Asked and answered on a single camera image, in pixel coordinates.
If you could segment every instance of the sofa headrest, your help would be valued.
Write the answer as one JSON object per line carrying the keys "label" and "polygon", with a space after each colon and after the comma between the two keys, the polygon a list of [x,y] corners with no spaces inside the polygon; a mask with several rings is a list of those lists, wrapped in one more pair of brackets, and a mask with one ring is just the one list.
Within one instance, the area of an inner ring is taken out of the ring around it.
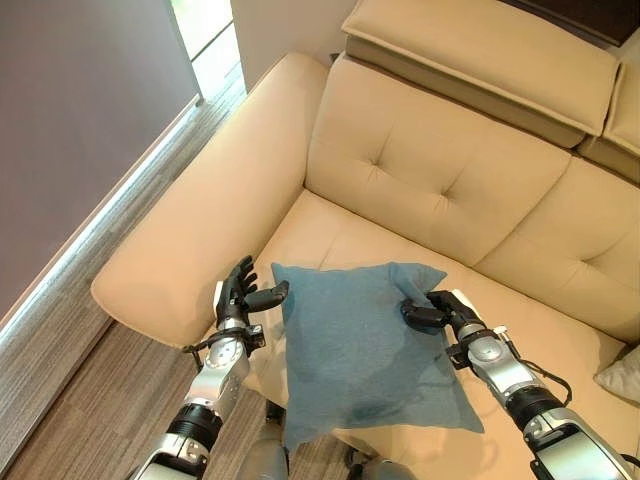
{"label": "sofa headrest", "polygon": [[599,135],[618,61],[496,0],[360,0],[347,54],[564,147]]}

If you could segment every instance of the fabric upholstery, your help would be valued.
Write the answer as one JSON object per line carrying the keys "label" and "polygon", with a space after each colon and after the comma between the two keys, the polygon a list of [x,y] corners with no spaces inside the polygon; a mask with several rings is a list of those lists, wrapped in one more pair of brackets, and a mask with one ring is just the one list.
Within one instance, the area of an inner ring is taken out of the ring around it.
{"label": "fabric upholstery", "polygon": [[589,137],[578,151],[640,184],[640,69],[621,65],[602,137]]}
{"label": "fabric upholstery", "polygon": [[441,329],[418,332],[403,320],[410,298],[447,275],[416,263],[318,271],[273,264],[287,280],[282,311],[287,336],[284,443],[294,450],[336,427],[409,423],[483,432],[454,368]]}
{"label": "fabric upholstery", "polygon": [[610,392],[640,404],[640,346],[595,376]]}
{"label": "fabric upholstery", "polygon": [[640,337],[640,191],[557,147],[341,58],[305,185],[617,338]]}
{"label": "fabric upholstery", "polygon": [[[272,262],[329,270],[388,261],[418,262],[446,271],[442,288],[461,289],[486,322],[507,325],[526,358],[571,383],[572,408],[616,449],[635,451],[640,432],[639,410],[593,382],[593,375],[614,360],[623,343],[461,263],[305,190],[257,259],[256,268],[261,285],[272,285]],[[265,326],[267,347],[253,353],[253,373],[247,385],[286,405],[286,338],[281,312],[274,309],[252,318]],[[533,478],[528,467],[531,453],[511,419],[481,380],[468,370],[457,374],[485,426],[483,435],[408,425],[334,433],[352,445],[409,466],[420,480]],[[561,388],[549,386],[563,398]],[[463,462],[461,451],[465,452]]]}
{"label": "fabric upholstery", "polygon": [[[602,132],[617,60],[515,7],[495,0],[361,0],[343,30],[396,54],[376,55],[350,40],[350,55],[400,75],[413,70],[412,81],[562,146],[579,141],[576,131]],[[416,62],[426,67],[424,73]],[[477,92],[457,88],[461,82]],[[522,115],[508,101],[522,106]],[[553,120],[531,121],[527,110]],[[557,122],[575,129],[574,135]]]}
{"label": "fabric upholstery", "polygon": [[603,137],[587,137],[578,145],[578,153],[615,175],[640,185],[640,157]]}
{"label": "fabric upholstery", "polygon": [[473,83],[444,73],[442,70],[399,55],[392,50],[380,48],[368,40],[348,36],[346,51],[354,59],[378,66],[386,72],[393,72],[416,85],[491,115],[509,125],[516,125],[553,144],[570,148],[585,137],[585,133],[579,128],[543,115],[496,93],[478,88]]}
{"label": "fabric upholstery", "polygon": [[170,345],[200,340],[215,282],[260,252],[302,189],[326,76],[290,54],[263,79],[95,279],[106,312]]}
{"label": "fabric upholstery", "polygon": [[602,135],[640,157],[640,68],[621,65]]}

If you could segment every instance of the white pillow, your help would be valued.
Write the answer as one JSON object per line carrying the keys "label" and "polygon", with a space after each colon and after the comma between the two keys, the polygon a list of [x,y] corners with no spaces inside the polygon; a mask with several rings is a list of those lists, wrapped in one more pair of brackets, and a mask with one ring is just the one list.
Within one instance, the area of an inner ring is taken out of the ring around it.
{"label": "white pillow", "polygon": [[610,392],[640,403],[640,345],[597,374],[594,380]]}

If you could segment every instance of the sofa backrest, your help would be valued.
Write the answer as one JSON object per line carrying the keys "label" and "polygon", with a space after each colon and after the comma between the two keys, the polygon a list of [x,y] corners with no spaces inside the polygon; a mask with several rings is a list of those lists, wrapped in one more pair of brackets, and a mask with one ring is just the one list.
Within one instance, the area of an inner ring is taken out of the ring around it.
{"label": "sofa backrest", "polygon": [[640,191],[530,134],[341,57],[306,186],[619,339],[640,338]]}

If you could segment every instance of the sofa armrest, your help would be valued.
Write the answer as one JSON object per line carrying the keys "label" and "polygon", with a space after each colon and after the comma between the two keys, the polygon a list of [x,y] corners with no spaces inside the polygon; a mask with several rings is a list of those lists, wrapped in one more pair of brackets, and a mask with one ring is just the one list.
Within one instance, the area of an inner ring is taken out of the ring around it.
{"label": "sofa armrest", "polygon": [[215,282],[262,250],[302,190],[326,77],[289,54],[263,78],[94,280],[109,315],[169,345],[202,338]]}

